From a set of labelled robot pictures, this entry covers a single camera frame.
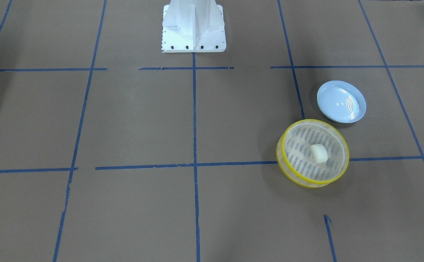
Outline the white steamed bun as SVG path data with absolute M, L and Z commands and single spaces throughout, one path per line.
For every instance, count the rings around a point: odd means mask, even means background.
M 310 146 L 310 151 L 312 159 L 316 164 L 322 164 L 327 162 L 328 153 L 323 144 L 312 144 Z

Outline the yellow mesh steamer basket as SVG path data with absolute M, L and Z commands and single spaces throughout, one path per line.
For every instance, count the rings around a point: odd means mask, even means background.
M 321 144 L 327 160 L 317 163 L 311 146 Z M 285 176 L 299 186 L 320 188 L 341 178 L 349 165 L 350 152 L 342 134 L 317 119 L 290 125 L 276 146 L 277 164 Z

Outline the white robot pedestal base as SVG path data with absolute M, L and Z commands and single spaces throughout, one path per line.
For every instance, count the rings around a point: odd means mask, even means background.
M 164 5 L 162 52 L 210 53 L 226 49 L 224 10 L 215 0 L 171 0 Z

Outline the light blue plate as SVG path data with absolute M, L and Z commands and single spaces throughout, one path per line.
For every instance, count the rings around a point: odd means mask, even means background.
M 322 84 L 317 91 L 316 99 L 320 111 L 337 123 L 357 122 L 367 111 L 362 93 L 344 81 L 328 81 Z

